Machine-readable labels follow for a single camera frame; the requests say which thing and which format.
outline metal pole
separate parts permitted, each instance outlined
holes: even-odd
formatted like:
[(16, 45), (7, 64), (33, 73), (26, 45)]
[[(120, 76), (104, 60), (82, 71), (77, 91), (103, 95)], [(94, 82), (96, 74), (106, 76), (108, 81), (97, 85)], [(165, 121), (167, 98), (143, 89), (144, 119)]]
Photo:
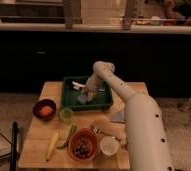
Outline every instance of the metal pole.
[(135, 0), (127, 0), (126, 1), (126, 7), (125, 7), (125, 15), (123, 20), (123, 30), (130, 30), (132, 18), (134, 18), (135, 15)]
[(18, 124), (17, 124), (17, 122), (13, 122), (13, 125), (12, 125), (12, 145), (11, 145), (10, 171), (16, 171), (17, 133), (18, 133)]
[(67, 29), (73, 28), (72, 1), (73, 0), (63, 0), (65, 25)]

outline small bowl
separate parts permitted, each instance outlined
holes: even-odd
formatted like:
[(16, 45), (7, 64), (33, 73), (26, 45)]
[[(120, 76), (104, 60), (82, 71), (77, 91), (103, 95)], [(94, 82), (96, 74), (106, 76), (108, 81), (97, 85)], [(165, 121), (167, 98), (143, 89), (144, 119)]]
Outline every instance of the small bowl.
[[(50, 112), (43, 114), (42, 112), (43, 108), (46, 109), (47, 111), (50, 110)], [(54, 117), (55, 113), (56, 113), (56, 104), (51, 99), (40, 100), (33, 107), (33, 114), (37, 118), (43, 121), (51, 120)]]
[(89, 162), (95, 157), (97, 144), (95, 133), (88, 128), (82, 128), (71, 137), (68, 152), (76, 161)]
[(107, 157), (117, 154), (119, 145), (119, 142), (112, 136), (105, 136), (100, 141), (100, 149)]

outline cup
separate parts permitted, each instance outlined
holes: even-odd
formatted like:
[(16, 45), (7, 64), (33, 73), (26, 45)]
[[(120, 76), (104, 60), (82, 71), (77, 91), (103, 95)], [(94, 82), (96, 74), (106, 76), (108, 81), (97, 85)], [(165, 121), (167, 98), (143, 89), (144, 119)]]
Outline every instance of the cup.
[(105, 136), (100, 141), (101, 152), (106, 157), (111, 157), (118, 152), (119, 142), (112, 136)]
[(63, 108), (59, 113), (59, 117), (64, 123), (70, 124), (72, 122), (73, 110), (70, 108)]

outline bowl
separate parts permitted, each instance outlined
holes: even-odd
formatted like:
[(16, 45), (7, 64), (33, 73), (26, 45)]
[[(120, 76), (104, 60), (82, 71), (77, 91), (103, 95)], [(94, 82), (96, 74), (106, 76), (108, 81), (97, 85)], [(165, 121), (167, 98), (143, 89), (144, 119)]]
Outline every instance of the bowl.
[(33, 106), (33, 114), (43, 120), (51, 120), (56, 113), (56, 103), (51, 99), (43, 99)]
[(88, 128), (81, 128), (71, 137), (68, 152), (76, 161), (89, 162), (95, 157), (97, 144), (95, 133)]

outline red fruit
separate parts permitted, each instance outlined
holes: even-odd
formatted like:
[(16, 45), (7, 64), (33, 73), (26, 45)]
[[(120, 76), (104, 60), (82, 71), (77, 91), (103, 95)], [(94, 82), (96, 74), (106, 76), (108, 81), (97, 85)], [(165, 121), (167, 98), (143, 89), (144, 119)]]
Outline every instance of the red fruit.
[(50, 107), (50, 106), (44, 106), (42, 107), (42, 109), (40, 110), (40, 114), (43, 116), (43, 117), (46, 117), (50, 114), (52, 114), (53, 112), (53, 109)]

